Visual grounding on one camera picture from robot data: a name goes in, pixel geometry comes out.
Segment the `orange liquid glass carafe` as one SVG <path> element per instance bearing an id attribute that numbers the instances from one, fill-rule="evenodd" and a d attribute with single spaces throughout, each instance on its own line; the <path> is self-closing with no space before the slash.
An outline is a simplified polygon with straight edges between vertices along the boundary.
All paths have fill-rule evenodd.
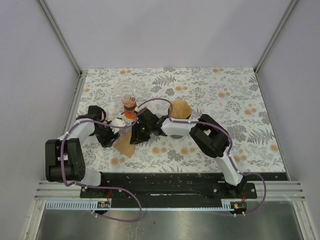
<path id="1" fill-rule="evenodd" d="M 135 96 L 133 94 L 126 94 L 122 97 L 121 102 L 124 108 L 124 116 L 127 119 L 133 120 L 135 118 L 135 109 L 137 107 Z"/>

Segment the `clear glass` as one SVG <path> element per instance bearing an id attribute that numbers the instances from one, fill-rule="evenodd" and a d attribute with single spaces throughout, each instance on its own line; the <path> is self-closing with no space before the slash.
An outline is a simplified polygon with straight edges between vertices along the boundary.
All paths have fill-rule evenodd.
<path id="1" fill-rule="evenodd" d="M 113 89 L 113 98 L 122 102 L 129 101 L 135 94 L 136 86 L 131 81 L 120 81 Z"/>

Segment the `brown paper coffee filter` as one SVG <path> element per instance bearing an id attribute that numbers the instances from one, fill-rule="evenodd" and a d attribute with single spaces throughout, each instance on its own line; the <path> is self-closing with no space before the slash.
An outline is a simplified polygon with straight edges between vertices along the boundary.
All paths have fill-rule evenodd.
<path id="1" fill-rule="evenodd" d="M 193 109 L 189 106 L 188 102 L 183 99 L 177 99 L 169 107 L 168 113 L 175 119 L 188 119 L 192 115 Z"/>

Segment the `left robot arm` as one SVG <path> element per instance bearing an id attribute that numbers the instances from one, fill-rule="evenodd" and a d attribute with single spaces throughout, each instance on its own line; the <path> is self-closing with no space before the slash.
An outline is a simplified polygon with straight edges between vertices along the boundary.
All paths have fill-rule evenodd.
<path id="1" fill-rule="evenodd" d="M 119 127 L 125 121 L 117 117 L 106 120 L 105 110 L 97 105 L 88 107 L 85 115 L 79 115 L 74 125 L 58 139 L 45 143 L 45 177 L 49 182 L 73 182 L 91 186 L 91 192 L 98 198 L 107 195 L 109 186 L 101 181 L 102 174 L 86 167 L 82 145 L 88 137 L 96 137 L 104 148 L 110 148 L 120 137 Z"/>

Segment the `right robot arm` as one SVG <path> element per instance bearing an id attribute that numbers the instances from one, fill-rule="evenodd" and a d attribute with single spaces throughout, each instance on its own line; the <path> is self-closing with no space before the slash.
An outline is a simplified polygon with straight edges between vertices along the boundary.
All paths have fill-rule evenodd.
<path id="1" fill-rule="evenodd" d="M 151 134 L 191 137 L 206 156 L 216 159 L 228 184 L 228 194 L 239 198 L 245 193 L 244 176 L 237 169 L 231 155 L 232 139 L 209 115 L 203 114 L 198 119 L 178 119 L 169 115 L 157 117 L 149 109 L 143 108 L 137 112 L 137 122 L 132 126 L 130 143 L 147 142 Z"/>

